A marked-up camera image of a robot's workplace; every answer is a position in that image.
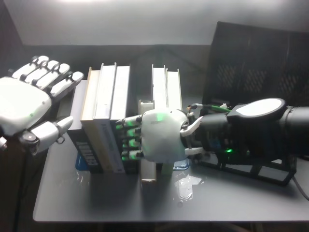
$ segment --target white wall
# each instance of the white wall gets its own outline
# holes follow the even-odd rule
[[[27,45],[211,44],[217,21],[306,30],[307,0],[5,0]]]

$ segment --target robotic hand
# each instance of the robotic hand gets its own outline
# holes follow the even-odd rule
[[[195,119],[194,109],[204,115]],[[150,110],[116,122],[123,159],[170,163],[211,152],[220,163],[262,164],[309,150],[309,107],[270,98],[232,110],[202,104],[188,110]]]
[[[35,155],[60,141],[73,118],[41,122],[53,103],[62,99],[82,80],[81,72],[71,72],[68,64],[34,57],[11,77],[0,78],[0,149],[7,148],[9,137]]]

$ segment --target table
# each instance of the table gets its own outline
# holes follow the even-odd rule
[[[309,202],[286,187],[205,167],[176,171],[141,188],[137,175],[77,171],[67,134],[49,149],[33,218],[36,221],[288,221],[309,220]],[[296,178],[309,193],[309,162]]]

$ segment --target gray table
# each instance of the gray table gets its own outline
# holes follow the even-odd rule
[[[193,167],[140,187],[137,175],[77,171],[77,151],[65,134],[48,152],[35,204],[36,221],[280,221],[309,220],[309,202],[295,184],[279,187],[205,167]],[[309,193],[309,162],[296,177]]]

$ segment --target dark floor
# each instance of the dark floor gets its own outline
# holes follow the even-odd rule
[[[32,213],[40,185],[45,163],[46,152],[35,159],[28,159],[25,186],[20,195],[20,211],[18,224],[14,223],[16,200],[20,184],[20,174],[24,153],[18,146],[10,146],[10,150],[0,153],[0,232],[306,232],[307,223],[38,223],[32,219]]]

